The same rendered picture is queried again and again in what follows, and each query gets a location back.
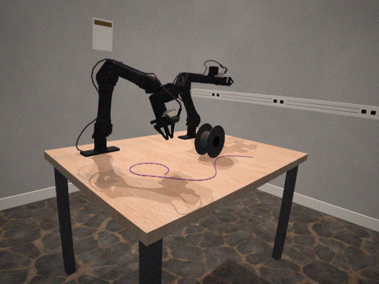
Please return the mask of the black and grey cable reel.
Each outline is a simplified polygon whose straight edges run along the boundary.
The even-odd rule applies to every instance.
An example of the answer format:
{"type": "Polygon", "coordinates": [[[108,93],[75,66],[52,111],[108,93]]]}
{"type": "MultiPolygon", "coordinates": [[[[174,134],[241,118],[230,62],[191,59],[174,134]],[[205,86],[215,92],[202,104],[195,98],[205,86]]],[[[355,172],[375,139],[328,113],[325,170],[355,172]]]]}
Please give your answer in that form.
{"type": "Polygon", "coordinates": [[[195,136],[195,150],[199,155],[208,154],[210,158],[217,157],[225,142],[225,132],[222,126],[202,124],[195,136]]]}

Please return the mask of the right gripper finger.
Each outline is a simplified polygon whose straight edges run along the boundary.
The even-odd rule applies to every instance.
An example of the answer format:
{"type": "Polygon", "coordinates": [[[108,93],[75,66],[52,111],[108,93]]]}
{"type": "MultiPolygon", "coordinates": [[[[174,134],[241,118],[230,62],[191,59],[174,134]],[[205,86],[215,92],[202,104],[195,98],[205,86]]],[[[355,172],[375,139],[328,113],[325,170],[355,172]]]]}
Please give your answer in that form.
{"type": "Polygon", "coordinates": [[[170,132],[169,132],[169,128],[168,128],[168,135],[169,135],[170,138],[173,138],[173,136],[174,136],[174,125],[175,125],[175,123],[168,122],[168,123],[167,123],[167,127],[168,127],[169,125],[171,125],[171,134],[170,134],[170,132]]]}
{"type": "Polygon", "coordinates": [[[165,140],[169,139],[167,122],[160,124],[158,126],[155,126],[154,128],[165,138],[165,140]],[[162,127],[164,128],[165,134],[161,130],[162,127]]]}

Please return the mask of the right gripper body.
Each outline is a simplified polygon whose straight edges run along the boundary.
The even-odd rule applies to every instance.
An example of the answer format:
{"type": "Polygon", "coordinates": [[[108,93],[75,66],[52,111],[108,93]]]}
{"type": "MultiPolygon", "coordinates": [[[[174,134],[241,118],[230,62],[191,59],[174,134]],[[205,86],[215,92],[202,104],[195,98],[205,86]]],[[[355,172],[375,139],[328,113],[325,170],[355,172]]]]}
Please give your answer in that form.
{"type": "Polygon", "coordinates": [[[160,125],[159,123],[163,124],[166,122],[170,122],[165,118],[165,115],[167,114],[170,118],[175,117],[175,116],[177,116],[177,112],[175,112],[175,111],[176,111],[176,109],[167,110],[165,107],[165,104],[157,105],[157,106],[153,107],[153,112],[155,114],[156,119],[153,121],[150,121],[150,123],[151,124],[156,123],[156,125],[154,125],[154,127],[155,127],[155,126],[160,125]],[[158,119],[158,118],[160,118],[160,119],[158,119]]]}

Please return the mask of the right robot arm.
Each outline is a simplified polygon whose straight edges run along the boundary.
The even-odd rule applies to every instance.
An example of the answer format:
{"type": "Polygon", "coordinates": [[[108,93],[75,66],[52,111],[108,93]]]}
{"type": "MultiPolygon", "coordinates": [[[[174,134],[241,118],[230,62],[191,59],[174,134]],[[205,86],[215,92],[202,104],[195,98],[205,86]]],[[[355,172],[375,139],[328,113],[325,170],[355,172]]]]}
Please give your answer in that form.
{"type": "MultiPolygon", "coordinates": [[[[116,75],[138,85],[139,88],[145,90],[145,93],[153,93],[152,96],[149,96],[152,108],[175,100],[159,85],[155,77],[141,73],[120,63],[118,64],[112,60],[106,60],[96,74],[96,81],[99,85],[99,106],[92,135],[92,138],[94,138],[94,149],[81,151],[80,154],[84,157],[120,150],[120,148],[115,146],[107,147],[106,138],[112,133],[111,100],[114,86],[116,86],[119,79],[119,76],[116,75]],[[110,86],[108,86],[108,83],[110,86]]],[[[179,97],[174,83],[168,83],[163,86],[175,98],[179,97]]]]}

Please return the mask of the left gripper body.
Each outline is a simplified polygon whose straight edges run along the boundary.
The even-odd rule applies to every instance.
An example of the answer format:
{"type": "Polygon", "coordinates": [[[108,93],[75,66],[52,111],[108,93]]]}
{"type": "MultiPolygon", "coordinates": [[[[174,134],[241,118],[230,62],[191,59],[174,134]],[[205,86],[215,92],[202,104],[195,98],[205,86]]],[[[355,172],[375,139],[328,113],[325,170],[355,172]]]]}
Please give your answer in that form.
{"type": "Polygon", "coordinates": [[[230,86],[230,80],[227,80],[227,77],[224,77],[224,73],[226,71],[226,68],[221,68],[219,71],[219,75],[217,76],[219,78],[218,84],[222,86],[230,86]],[[227,81],[227,82],[226,82],[227,81]]]}

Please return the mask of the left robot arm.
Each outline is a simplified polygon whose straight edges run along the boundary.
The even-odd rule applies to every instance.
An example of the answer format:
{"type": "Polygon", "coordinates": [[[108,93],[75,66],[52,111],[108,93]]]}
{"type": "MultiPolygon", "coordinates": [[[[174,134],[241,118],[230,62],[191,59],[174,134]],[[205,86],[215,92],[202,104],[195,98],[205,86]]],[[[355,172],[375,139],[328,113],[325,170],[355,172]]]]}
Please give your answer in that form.
{"type": "Polygon", "coordinates": [[[196,136],[196,127],[200,124],[200,116],[197,113],[195,106],[193,104],[193,101],[191,99],[191,82],[194,83],[208,83],[208,84],[217,84],[219,82],[219,78],[216,77],[219,72],[219,67],[216,66],[209,66],[209,72],[208,75],[200,75],[200,74],[181,74],[177,77],[177,80],[175,82],[175,87],[185,103],[184,106],[188,111],[188,119],[186,126],[187,128],[187,134],[184,136],[178,136],[180,139],[192,139],[196,136]],[[186,77],[185,77],[186,75],[186,77]],[[215,77],[214,77],[215,75],[215,77]],[[181,79],[180,79],[181,77],[181,79]],[[214,78],[213,78],[214,77],[214,78]],[[182,82],[179,82],[182,81],[182,82]]]}

